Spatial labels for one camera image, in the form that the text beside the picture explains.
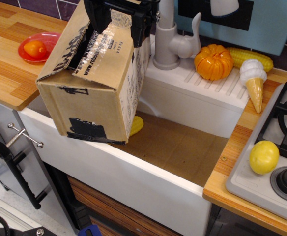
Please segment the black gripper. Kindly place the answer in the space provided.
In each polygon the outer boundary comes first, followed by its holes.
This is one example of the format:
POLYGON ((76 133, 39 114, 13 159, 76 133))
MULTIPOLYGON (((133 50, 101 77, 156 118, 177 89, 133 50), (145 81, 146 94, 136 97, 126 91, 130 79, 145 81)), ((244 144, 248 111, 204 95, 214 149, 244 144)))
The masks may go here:
POLYGON ((132 15, 131 37, 134 48, 142 46, 143 41, 150 35, 151 20, 158 21, 159 0, 84 0, 86 13, 93 29, 102 33, 111 22, 110 9, 132 15))

